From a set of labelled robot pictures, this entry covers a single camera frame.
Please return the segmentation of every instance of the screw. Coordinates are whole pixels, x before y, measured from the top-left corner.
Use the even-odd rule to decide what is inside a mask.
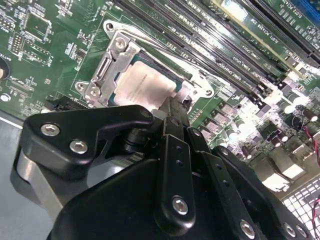
[[[284,225],[285,231],[286,231],[291,237],[295,238],[295,237],[296,237],[296,232],[295,232],[295,230],[294,230],[288,223],[286,223],[286,222],[285,222],[283,225]]]
[[[211,90],[205,91],[205,95],[210,96],[211,94],[212,94],[212,91],[211,91]]]
[[[246,221],[246,220],[241,220],[240,222],[240,227],[241,230],[244,232],[244,234],[250,238],[250,239],[254,239],[255,238],[255,231],[252,228],[252,226]]]
[[[54,137],[57,136],[60,133],[60,128],[54,124],[44,124],[40,128],[42,134],[49,136],[49,137]]]
[[[122,37],[118,37],[118,38],[115,39],[115,46],[118,49],[122,50],[122,49],[124,49],[126,47],[126,45],[127,45],[127,43]]]
[[[188,213],[188,205],[181,197],[175,197],[172,200],[172,206],[180,215],[186,215]]]
[[[298,232],[299,232],[302,236],[304,236],[305,238],[308,237],[306,231],[305,231],[301,226],[297,225],[297,226],[295,226],[295,227],[296,227],[296,229],[298,230]]]
[[[200,132],[199,132],[197,129],[193,129],[193,133],[194,133],[195,135],[197,135],[198,137],[201,136]]]
[[[88,151],[87,144],[81,140],[73,140],[69,147],[76,154],[84,154]]]
[[[224,148],[221,148],[221,152],[226,156],[228,156],[228,154],[229,154],[228,151]]]
[[[76,88],[79,90],[79,91],[82,91],[84,89],[84,85],[82,83],[77,83],[76,84]]]

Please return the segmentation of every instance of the green circuit board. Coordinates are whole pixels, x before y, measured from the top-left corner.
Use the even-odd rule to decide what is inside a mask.
[[[308,35],[302,31],[297,34],[319,52],[320,31],[311,22],[286,0],[282,1],[284,8],[279,1],[266,3],[277,13],[285,9],[293,28],[299,25],[308,30]],[[235,110],[230,118],[246,115],[257,128],[274,115],[282,118],[277,104],[262,118],[255,117],[258,108],[247,99],[246,91],[255,93],[267,75],[292,80],[312,100],[309,107],[319,113],[317,53],[306,57],[301,47],[236,0],[0,0],[0,57],[10,70],[7,79],[0,82],[0,95],[5,94],[0,109],[23,120],[41,113],[48,95],[55,99],[66,96],[87,107],[75,90],[75,82],[89,82],[97,69],[110,42],[103,29],[106,20],[135,26],[188,61],[198,61],[198,56],[219,74],[207,79],[214,96],[192,104],[188,115],[195,128],[203,126],[213,111],[226,103]],[[187,69],[180,70],[190,77]],[[206,137],[211,147],[230,124],[221,122],[217,132]]]

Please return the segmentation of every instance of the ram slot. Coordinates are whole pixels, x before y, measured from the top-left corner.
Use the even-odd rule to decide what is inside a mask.
[[[260,97],[254,92],[254,89],[252,89],[252,87],[247,86],[242,82],[239,82],[233,76],[226,74],[226,72],[223,71],[221,68],[212,65],[211,61],[206,56],[203,56],[201,53],[195,50],[192,50],[192,48],[188,47],[186,43],[183,40],[181,40],[179,37],[176,37],[174,34],[167,31],[165,27],[161,27],[161,25],[156,24],[154,19],[148,19],[146,17],[148,15],[144,11],[142,11],[140,8],[138,8],[136,5],[134,5],[132,2],[116,0],[115,5],[127,11],[128,14],[130,13],[136,18],[144,21],[145,24],[147,24],[151,29],[154,29],[155,32],[162,33],[163,35],[165,35],[168,38],[168,40],[171,41],[171,43],[176,47],[176,49],[179,49],[179,48],[184,49],[185,54],[193,56],[195,59],[193,61],[196,62],[199,66],[206,69],[212,75],[216,75],[228,81],[235,89],[243,93],[253,103],[255,103],[258,99],[260,99]]]
[[[293,39],[302,49],[306,49],[306,52],[309,53],[311,58],[317,61],[317,63],[320,63],[320,39],[317,39],[317,41],[306,40],[305,37],[308,36],[308,34],[305,34],[305,31],[302,31],[301,33],[297,32],[286,20],[280,17],[280,15],[276,11],[274,11],[267,3],[262,0],[250,0],[252,5],[249,5],[248,0],[244,0],[244,2],[250,8],[252,7],[252,5],[254,5],[267,18],[273,21],[285,34]]]
[[[255,88],[262,95],[268,95],[271,92],[271,90],[264,83],[255,79],[255,77],[250,76],[245,70],[242,70],[242,67],[238,63],[233,62],[233,65],[237,66],[237,69],[233,67],[233,65],[229,64],[228,62],[230,58],[228,56],[226,56],[217,47],[208,43],[207,39],[205,39],[203,36],[198,34],[196,36],[192,28],[190,28],[187,24],[181,22],[177,16],[172,15],[166,8],[160,5],[158,1],[147,0],[143,2],[149,4],[154,11],[157,11],[159,14],[161,14],[163,19],[169,23],[169,26],[173,28],[176,33],[178,32],[180,35],[183,35],[185,39],[193,41],[206,52],[208,52],[211,56],[213,56],[217,66],[224,70],[228,69],[227,71],[232,71],[232,74],[235,75],[236,78],[239,79],[239,81],[246,82],[248,86]]]
[[[190,20],[192,23],[196,23],[196,28],[200,28],[206,34],[210,35],[211,38],[218,41],[219,44],[226,47],[226,51],[232,53],[233,56],[236,57],[236,62],[233,61],[235,65],[240,65],[241,67],[246,69],[252,76],[258,78],[259,80],[263,78],[262,81],[268,80],[273,83],[274,79],[277,78],[277,76],[275,76],[273,73],[263,69],[259,64],[257,64],[246,51],[244,51],[240,47],[236,47],[236,43],[231,42],[229,38],[224,37],[222,34],[220,34],[219,31],[214,28],[203,26],[202,19],[197,15],[193,15],[182,4],[169,1],[167,5],[171,9],[179,9],[178,13],[184,16],[186,19]]]

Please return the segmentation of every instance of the electrolytic capacitor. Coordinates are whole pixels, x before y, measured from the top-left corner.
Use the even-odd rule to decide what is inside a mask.
[[[301,97],[295,93],[291,93],[288,99],[296,106],[305,105],[307,103],[304,97]]]
[[[281,145],[280,139],[278,137],[275,137],[271,139],[271,143],[277,148]]]
[[[241,151],[243,153],[243,155],[245,156],[246,159],[251,159],[252,158],[252,154],[250,153],[249,149],[246,146],[243,146],[241,148]]]
[[[223,147],[227,147],[228,144],[226,143],[226,140],[224,140],[222,137],[219,137],[216,141],[215,141],[217,146],[223,146]]]
[[[227,128],[225,132],[231,141],[236,140],[238,138],[238,134],[232,127]]]
[[[247,125],[242,119],[236,120],[235,125],[239,129],[240,132],[245,132],[247,130]]]
[[[284,111],[285,114],[292,114],[296,110],[295,106],[286,101],[280,103],[280,108]]]
[[[315,122],[318,120],[318,116],[313,112],[311,111],[310,109],[305,109],[303,110],[302,112],[303,116],[305,116],[307,119],[310,120],[310,122]]]
[[[283,131],[278,134],[278,137],[281,139],[282,142],[286,142],[289,139],[288,136],[285,135]]]

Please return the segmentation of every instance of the dimm slot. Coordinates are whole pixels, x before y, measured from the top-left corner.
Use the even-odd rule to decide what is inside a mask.
[[[310,64],[313,67],[320,67],[320,58],[315,55],[315,52],[310,50],[307,46],[304,45],[303,42],[299,41],[297,37],[292,34],[289,30],[284,30],[281,27],[281,24],[274,24],[264,13],[262,13],[254,4],[252,4],[249,0],[236,0],[243,7],[249,7],[251,11],[253,11],[259,18],[261,18],[265,23],[269,25],[268,29],[272,29],[272,32],[275,33],[281,40],[292,50],[294,50],[295,54],[297,54],[300,58],[302,58],[306,63]]]
[[[221,34],[219,31],[215,30],[214,28],[203,26],[202,25],[202,20],[201,20],[201,18],[200,18],[200,16],[198,14],[194,16],[197,19],[193,18],[193,16],[190,16],[190,14],[188,13],[189,10],[187,8],[185,8],[182,4],[178,3],[178,2],[169,1],[168,5],[172,6],[172,7],[180,8],[179,9],[180,13],[182,13],[184,16],[187,16],[186,18],[190,19],[192,22],[198,23],[198,26],[203,31],[205,31],[207,34],[210,34],[220,44],[227,46],[228,50],[232,54],[234,54],[239,60],[241,60],[249,68],[254,70],[256,74],[260,75],[261,77],[267,79],[268,81],[270,81],[272,83],[274,81],[274,78],[277,78],[275,75],[273,75],[272,73],[267,72],[261,66],[256,64],[256,62],[252,59],[252,57],[246,51],[244,51],[240,47],[236,47],[236,44],[232,40],[230,40],[230,38],[225,37],[223,34]]]
[[[192,2],[195,3],[197,6],[199,6],[203,11],[205,11],[205,13],[207,15],[209,15],[211,18],[213,18],[216,22],[221,24],[225,29],[227,29],[237,39],[239,39],[241,42],[243,42],[247,46],[250,46],[250,50],[253,51],[255,55],[259,56],[259,58],[261,58],[265,62],[267,62],[270,66],[273,66],[274,68],[278,69],[278,71],[282,72],[283,74],[285,74],[289,70],[289,68],[287,66],[279,66],[278,61],[274,61],[272,59],[269,59],[264,54],[262,54],[261,51],[252,42],[250,42],[248,39],[243,37],[233,25],[230,25],[224,19],[222,19],[218,15],[214,14],[212,12],[212,10],[209,10],[209,8],[206,5],[204,5],[200,0],[192,0]],[[188,7],[188,9],[190,11],[192,11],[194,14],[197,14],[197,12],[192,7],[190,7],[189,5],[187,5],[185,3],[184,3],[184,5],[185,5],[185,7]],[[207,25],[210,25],[213,28],[215,28],[215,26],[213,26],[210,22],[206,21],[205,23]]]
[[[182,32],[184,35],[186,35],[188,39],[193,39],[195,42],[197,42],[198,45],[200,45],[204,49],[206,49],[211,55],[213,55],[216,59],[218,59],[219,62],[221,62],[225,66],[227,66],[227,68],[229,70],[233,71],[235,74],[240,76],[243,81],[248,80],[250,82],[250,83],[248,82],[249,85],[254,84],[255,86],[252,86],[252,87],[256,88],[261,94],[265,94],[266,92],[267,93],[270,92],[270,89],[268,89],[268,87],[264,83],[260,82],[259,80],[255,80],[255,77],[251,77],[249,75],[251,73],[246,72],[246,70],[243,71],[242,66],[239,65],[237,62],[232,60],[233,64],[235,66],[237,66],[238,69],[236,69],[235,67],[228,64],[228,60],[230,58],[228,56],[226,56],[218,48],[209,44],[203,36],[199,35],[198,33],[196,35],[195,34],[192,34],[192,35],[188,34],[187,31],[190,33],[193,33],[194,30],[192,28],[190,28],[187,24],[185,24],[183,22],[181,23],[181,20],[177,16],[172,16],[171,12],[169,10],[167,10],[165,7],[163,7],[161,4],[159,4],[158,1],[147,0],[145,2],[149,2],[152,9],[158,11],[159,14],[161,14],[170,23],[171,26],[173,26],[175,29],[179,30],[179,32]],[[173,21],[171,21],[171,19],[174,19],[176,23],[179,23],[179,26],[176,25],[175,23],[173,23]]]
[[[320,59],[319,50],[310,44],[306,39],[304,39],[301,34],[296,32],[296,30],[284,19],[282,19],[279,14],[274,11],[268,4],[261,0],[250,0],[262,13],[264,13],[269,19],[271,19],[282,31],[284,31],[290,38],[297,39],[300,41],[302,46],[307,47],[314,55],[317,57],[317,61]]]
[[[234,79],[232,76],[228,76],[226,75],[226,73],[219,67],[214,67],[212,66],[209,62],[206,62],[204,60],[204,62],[202,62],[203,57],[200,56],[198,53],[195,53],[194,51],[191,51],[188,47],[185,46],[185,43],[179,39],[178,37],[174,36],[173,34],[169,34],[168,32],[165,32],[163,28],[161,28],[160,26],[158,26],[157,24],[155,24],[153,22],[153,20],[148,21],[148,19],[145,17],[146,14],[145,12],[143,12],[141,9],[139,9],[137,6],[135,6],[134,4],[132,4],[132,2],[124,2],[122,0],[116,0],[115,5],[117,7],[120,7],[124,10],[126,10],[128,12],[128,14],[134,15],[136,16],[138,19],[141,19],[145,22],[145,24],[149,25],[152,29],[154,29],[156,32],[158,33],[163,33],[165,34],[165,36],[171,41],[174,42],[174,45],[177,46],[177,48],[183,48],[186,50],[186,52],[188,52],[189,54],[191,54],[192,56],[194,56],[197,60],[201,60],[201,63],[198,63],[201,67],[203,67],[204,69],[206,69],[210,74],[212,75],[216,75],[220,78],[225,79],[226,81],[228,81],[229,83],[231,83],[233,85],[234,88],[236,88],[238,91],[242,92],[243,94],[245,94],[252,102],[256,102],[259,97],[258,95],[251,90],[249,87],[247,87],[246,85],[243,85],[241,82],[239,82],[238,80]]]

